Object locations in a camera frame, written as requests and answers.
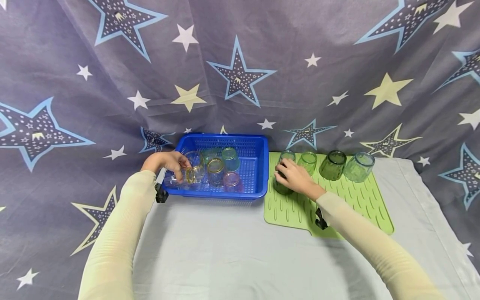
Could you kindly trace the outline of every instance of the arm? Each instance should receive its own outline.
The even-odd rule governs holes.
[[[354,211],[344,199],[315,184],[293,161],[276,167],[287,179],[278,182],[305,194],[322,210],[325,221],[374,267],[395,300],[444,299],[415,259],[397,242]]]

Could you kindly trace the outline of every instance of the blue outlined star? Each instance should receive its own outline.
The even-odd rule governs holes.
[[[88,236],[84,239],[84,241],[77,247],[77,249],[75,249],[75,251],[73,251],[73,253],[70,254],[70,256],[87,248],[88,246],[90,246],[96,241],[96,239],[98,238],[98,235],[103,229],[103,226],[107,222],[108,217],[112,213],[113,209],[117,206],[116,188],[117,186],[113,187],[103,207],[72,203],[73,206],[78,208],[85,216],[87,216],[90,220],[92,220],[95,226],[93,227],[92,231],[88,234]]]
[[[460,149],[460,166],[438,176],[463,185],[465,190],[463,204],[465,210],[468,210],[480,193],[480,160],[470,152],[465,143]]]
[[[171,142],[164,139],[164,136],[174,135],[175,132],[170,134],[159,134],[152,132],[148,129],[141,127],[142,137],[145,140],[145,144],[142,150],[139,153],[147,152],[154,150],[155,152],[160,152],[163,149],[163,146],[172,144]]]
[[[44,100],[28,114],[0,102],[0,120],[7,126],[0,132],[0,148],[20,150],[30,172],[53,148],[95,144],[58,125],[51,110],[52,99]]]
[[[456,71],[450,78],[448,78],[437,90],[443,86],[460,79],[465,76],[472,76],[480,84],[480,49],[470,52],[452,52],[459,61],[462,62],[462,66]]]
[[[417,32],[417,30],[441,10],[447,0],[398,0],[398,7],[367,32],[355,44],[398,33],[395,53]]]
[[[273,70],[247,69],[237,36],[235,37],[232,61],[229,66],[207,62],[228,82],[225,100],[240,94],[258,107],[260,107],[260,103],[253,86],[276,72]]]
[[[88,1],[101,13],[95,46],[116,36],[123,36],[150,62],[138,29],[166,18],[166,14],[130,4],[128,0]]]
[[[295,145],[300,141],[306,141],[310,146],[312,146],[316,150],[317,149],[317,138],[316,138],[317,133],[321,133],[336,127],[336,126],[327,126],[327,127],[316,128],[317,126],[316,123],[317,123],[317,119],[313,119],[313,121],[310,122],[310,124],[308,124],[302,129],[283,130],[285,132],[294,133],[286,149],[289,149],[290,147],[292,147],[293,145]]]

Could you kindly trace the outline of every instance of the green drying mat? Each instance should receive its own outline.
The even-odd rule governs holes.
[[[347,203],[358,213],[370,220],[375,226],[386,234],[392,234],[394,227],[388,214],[384,200],[378,190],[373,172],[362,183],[355,183],[342,176],[340,180],[329,181],[318,173],[318,167],[326,155],[317,154],[317,166],[313,180],[323,186],[327,191],[334,192],[344,198]],[[300,228],[308,230],[315,237],[343,239],[333,228],[321,230],[316,224],[317,205],[307,197],[292,193],[284,196],[273,188],[275,165],[280,158],[279,152],[270,152],[270,170],[268,191],[264,201],[264,219],[269,224]]]

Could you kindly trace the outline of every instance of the person's right hand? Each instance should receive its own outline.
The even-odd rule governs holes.
[[[286,177],[285,179],[280,174],[275,173],[276,181],[314,201],[326,193],[321,186],[313,181],[304,167],[297,165],[291,159],[282,159],[275,170],[282,172]]]

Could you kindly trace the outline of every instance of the hand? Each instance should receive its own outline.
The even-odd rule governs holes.
[[[145,160],[140,171],[150,170],[156,174],[161,168],[166,168],[167,170],[174,172],[177,180],[182,182],[183,175],[181,169],[191,167],[188,159],[180,152],[156,152]]]
[[[304,194],[314,201],[326,193],[321,186],[313,181],[307,170],[297,165],[291,159],[282,159],[280,165],[275,167],[275,170],[282,172],[286,177],[285,179],[279,173],[275,173],[275,178],[279,183],[291,190]]]

